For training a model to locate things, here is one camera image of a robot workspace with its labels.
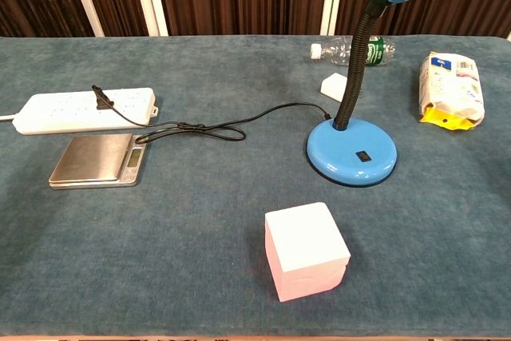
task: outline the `bottle cap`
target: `bottle cap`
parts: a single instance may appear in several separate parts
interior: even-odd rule
[[[321,44],[311,44],[311,59],[318,60],[321,58]]]

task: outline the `table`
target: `table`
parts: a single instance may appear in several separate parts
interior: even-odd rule
[[[152,87],[159,121],[216,123],[289,101],[338,104],[309,58],[320,37],[0,39],[0,111],[34,93]],[[246,141],[152,143],[134,188],[54,191],[71,134],[0,128],[0,335],[511,336],[511,44],[396,37],[355,116],[395,140],[384,183],[345,188],[307,163],[319,111],[281,109]],[[418,123],[430,50],[476,60],[486,117],[470,132]],[[333,291],[277,300],[265,212],[325,202],[352,258]]]

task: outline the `pink foam block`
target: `pink foam block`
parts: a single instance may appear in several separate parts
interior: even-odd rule
[[[265,215],[265,248],[281,302],[341,283],[350,252],[324,203]]]

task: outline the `snack bag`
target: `snack bag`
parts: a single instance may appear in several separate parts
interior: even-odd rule
[[[472,129],[485,117],[479,72],[474,60],[431,52],[419,80],[421,123],[446,129]]]

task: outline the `power strip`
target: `power strip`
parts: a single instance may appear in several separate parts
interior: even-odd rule
[[[111,89],[104,93],[115,109],[136,123],[148,124],[158,114],[150,88]],[[13,125],[23,135],[140,128],[111,109],[96,106],[93,91],[39,93],[26,102]]]

